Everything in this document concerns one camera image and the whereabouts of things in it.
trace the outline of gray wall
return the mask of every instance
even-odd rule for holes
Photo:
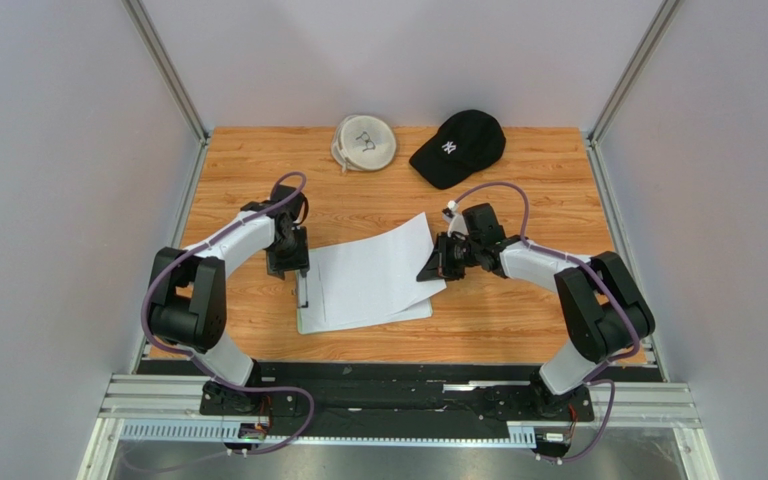
[[[75,476],[195,154],[120,2],[0,2],[0,479]]]
[[[686,1],[602,152],[722,478],[768,478],[768,2]]]
[[[146,0],[208,126],[591,128],[660,0]]]

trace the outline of white paper sheet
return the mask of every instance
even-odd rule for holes
[[[298,331],[315,333],[431,316],[443,280],[417,282],[434,244],[425,213],[378,236],[310,251],[308,307]]]

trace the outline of cap brim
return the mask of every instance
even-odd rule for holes
[[[437,153],[437,143],[427,142],[411,157],[411,166],[435,188],[446,190],[463,182],[473,174],[460,163],[447,160]]]

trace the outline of wood grain surface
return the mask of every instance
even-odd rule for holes
[[[447,201],[480,183],[507,180],[529,194],[530,238],[576,253],[612,249],[578,130],[507,128],[503,158],[448,191],[408,165],[435,131],[397,128],[399,152],[391,165],[343,174],[330,156],[331,128],[219,128],[183,244],[212,234],[240,206],[265,199],[282,174],[301,170],[308,177],[310,248],[383,233],[422,211],[436,235],[445,230],[440,211]],[[507,234],[518,231],[523,205],[515,192],[485,189],[462,208],[482,202],[493,205]],[[313,335],[296,329],[294,287],[294,279],[266,275],[263,253],[229,279],[227,331],[243,351],[264,360],[534,363],[550,359],[567,340],[555,294],[478,268],[433,297],[431,318]]]

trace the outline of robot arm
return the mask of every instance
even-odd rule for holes
[[[294,188],[279,185],[268,200],[245,205],[232,222],[203,242],[185,250],[163,248],[154,259],[151,282],[186,250],[201,245],[206,247],[187,258],[159,283],[150,299],[148,325],[155,336],[191,352],[210,371],[236,385],[248,382],[254,361],[239,350],[224,331],[227,322],[226,279],[252,255],[266,250],[270,275],[283,278],[287,271],[300,272],[298,306],[303,308],[307,303],[304,285],[310,268],[307,231],[296,223],[302,208],[307,208],[304,194],[299,193],[282,208],[243,221],[294,191]],[[189,285],[193,286],[191,297],[177,292],[178,287]]]
[[[621,258],[612,252],[595,257],[552,255],[552,251],[519,236],[506,237],[489,204],[444,210],[450,222],[437,237],[434,252],[418,281],[459,280],[466,267],[481,266],[502,278],[526,280],[559,295],[570,340],[532,379],[536,407],[551,415],[610,356],[632,346],[625,325],[609,304],[601,304],[596,286],[572,257],[588,263],[601,277],[639,338],[654,330],[653,315]]]

